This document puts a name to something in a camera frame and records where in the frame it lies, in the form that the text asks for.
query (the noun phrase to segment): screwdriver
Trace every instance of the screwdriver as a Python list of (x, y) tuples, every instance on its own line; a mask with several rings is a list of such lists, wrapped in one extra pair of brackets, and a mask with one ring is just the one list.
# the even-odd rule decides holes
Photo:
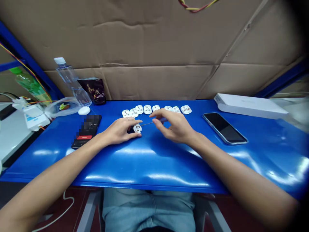
[[(158, 119), (160, 122), (165, 122), (165, 121), (168, 121), (166, 118), (161, 118), (161, 119)], [(148, 124), (152, 124), (153, 122), (150, 122), (150, 123), (146, 123), (146, 124), (143, 124), (143, 125), (140, 125), (138, 127), (141, 127), (141, 126), (145, 126), (145, 125), (148, 125)]]

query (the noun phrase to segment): black phone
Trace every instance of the black phone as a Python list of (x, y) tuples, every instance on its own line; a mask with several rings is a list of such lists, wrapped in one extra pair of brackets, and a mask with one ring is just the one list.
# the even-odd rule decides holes
[(14, 113), (16, 109), (12, 107), (12, 104), (9, 104), (4, 109), (0, 111), (0, 121), (6, 119), (8, 116), (10, 116), (12, 113)]
[(91, 140), (97, 134), (101, 119), (102, 115), (87, 115), (71, 148), (76, 150)]
[(247, 143), (248, 140), (218, 113), (205, 113), (203, 118), (228, 145)]

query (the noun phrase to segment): plastic bottle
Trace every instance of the plastic bottle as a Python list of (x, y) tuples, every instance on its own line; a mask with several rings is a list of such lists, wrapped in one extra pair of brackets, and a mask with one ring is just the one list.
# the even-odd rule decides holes
[[(16, 75), (16, 82), (20, 84), (24, 89), (26, 89), (33, 97), (38, 101), (49, 101), (49, 97), (37, 82), (37, 80), (29, 73), (23, 73), (23, 71), (18, 68), (11, 68), (10, 71)], [(50, 102), (42, 102), (45, 105), (49, 105)]]
[(77, 82), (78, 76), (76, 75), (72, 66), (67, 65), (63, 57), (54, 58), (55, 62), (59, 66), (56, 70), (67, 84), (67, 86), (72, 90), (74, 97), (83, 106), (90, 106), (92, 101), (87, 94), (87, 92), (80, 86)]

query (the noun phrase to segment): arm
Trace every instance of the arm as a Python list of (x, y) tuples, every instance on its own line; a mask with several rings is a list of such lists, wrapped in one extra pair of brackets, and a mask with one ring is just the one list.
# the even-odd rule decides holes
[(255, 218), (274, 230), (288, 225), (298, 206), (293, 197), (194, 131), (184, 115), (161, 109), (154, 116), (168, 119), (170, 128), (157, 119), (153, 122), (166, 138), (192, 147)]
[(128, 134), (127, 130), (141, 122), (133, 117), (116, 120), (104, 132), (38, 175), (0, 210), (1, 231), (30, 231), (101, 149), (140, 137), (141, 134)]

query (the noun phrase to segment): green tea bottle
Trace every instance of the green tea bottle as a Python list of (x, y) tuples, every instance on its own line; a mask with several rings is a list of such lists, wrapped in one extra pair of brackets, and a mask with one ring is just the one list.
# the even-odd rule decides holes
[[(23, 71), (18, 68), (10, 69), (12, 73), (16, 75), (16, 82), (20, 84), (24, 89), (26, 89), (32, 96), (34, 96), (38, 101), (49, 101), (48, 95), (43, 90), (42, 86), (35, 80), (33, 76), (29, 73), (23, 73)], [(45, 105), (49, 105), (50, 102), (43, 102)]]

